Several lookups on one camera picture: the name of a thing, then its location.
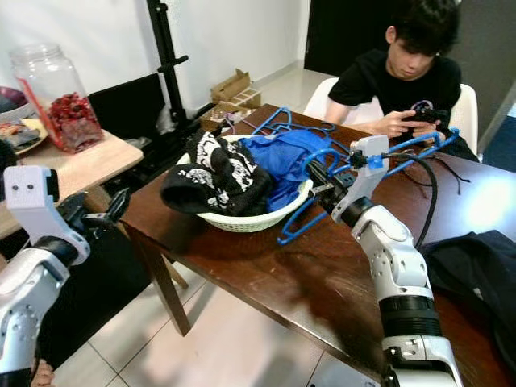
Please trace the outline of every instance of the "glass jar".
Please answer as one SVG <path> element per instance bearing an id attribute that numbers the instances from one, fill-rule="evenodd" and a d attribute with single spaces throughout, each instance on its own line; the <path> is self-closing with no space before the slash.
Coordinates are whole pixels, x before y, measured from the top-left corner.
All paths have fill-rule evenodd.
<path id="1" fill-rule="evenodd" d="M 103 138 L 72 62 L 57 44 L 34 44 L 10 52 L 13 73 L 54 144 L 80 152 Z"/>

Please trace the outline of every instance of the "cardboard box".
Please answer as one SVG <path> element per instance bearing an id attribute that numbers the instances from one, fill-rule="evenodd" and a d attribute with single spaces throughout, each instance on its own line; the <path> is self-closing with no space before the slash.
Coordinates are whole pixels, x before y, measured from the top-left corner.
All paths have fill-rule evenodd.
<path id="1" fill-rule="evenodd" d="M 261 94 L 250 88 L 251 78 L 249 73 L 236 69 L 233 77 L 226 79 L 211 89 L 213 103 L 225 101 L 237 106 L 257 108 L 261 106 Z"/>
<path id="2" fill-rule="evenodd" d="M 224 116 L 228 113 L 235 113 L 241 111 L 242 113 L 248 113 L 252 109 L 247 107 L 237 106 L 230 102 L 219 102 L 217 106 L 214 106 L 201 116 L 201 128 L 204 131 L 214 131 L 218 125 L 224 120 Z"/>

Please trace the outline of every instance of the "dark wooden table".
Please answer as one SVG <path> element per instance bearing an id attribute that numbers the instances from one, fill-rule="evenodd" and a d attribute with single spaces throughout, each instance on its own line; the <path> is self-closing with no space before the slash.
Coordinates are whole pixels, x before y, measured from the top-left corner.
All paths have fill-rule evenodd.
<path id="1" fill-rule="evenodd" d="M 250 123 L 262 123 L 276 108 L 264 106 Z M 304 125 L 320 121 L 294 115 Z M 245 123 L 238 134 L 249 133 Z M 339 128 L 332 135 L 349 145 L 364 133 Z M 500 169 L 440 155 L 471 183 L 462 183 L 432 163 L 439 198 L 427 242 L 497 229 L 516 239 L 516 177 Z M 329 218 L 291 244 L 276 243 L 284 222 L 256 233 L 230 233 L 198 217 L 170 210 L 160 199 L 164 175 L 132 197 L 123 222 L 177 329 L 190 324 L 161 258 L 166 253 L 269 317 L 315 341 L 343 362 L 379 380 L 382 329 L 369 264 L 350 230 Z M 430 190 L 400 173 L 381 182 L 373 201 L 382 204 L 418 236 Z M 320 210 L 315 207 L 312 214 Z M 486 321 L 435 295 L 443 333 L 450 339 L 466 386 L 512 385 L 489 339 Z"/>

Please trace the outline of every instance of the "jar lid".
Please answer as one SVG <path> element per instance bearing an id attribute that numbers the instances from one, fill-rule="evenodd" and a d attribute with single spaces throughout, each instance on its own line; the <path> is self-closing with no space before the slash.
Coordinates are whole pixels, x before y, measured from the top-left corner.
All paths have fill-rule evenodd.
<path id="1" fill-rule="evenodd" d="M 15 48 L 9 52 L 13 65 L 22 65 L 30 62 L 37 62 L 62 55 L 59 44 L 37 43 Z"/>

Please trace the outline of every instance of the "black door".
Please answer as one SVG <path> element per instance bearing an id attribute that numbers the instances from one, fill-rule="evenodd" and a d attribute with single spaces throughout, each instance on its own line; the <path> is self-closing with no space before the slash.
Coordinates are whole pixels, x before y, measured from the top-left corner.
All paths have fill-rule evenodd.
<path id="1" fill-rule="evenodd" d="M 386 49 L 393 0 L 312 0 L 305 69 L 340 75 L 362 52 Z"/>

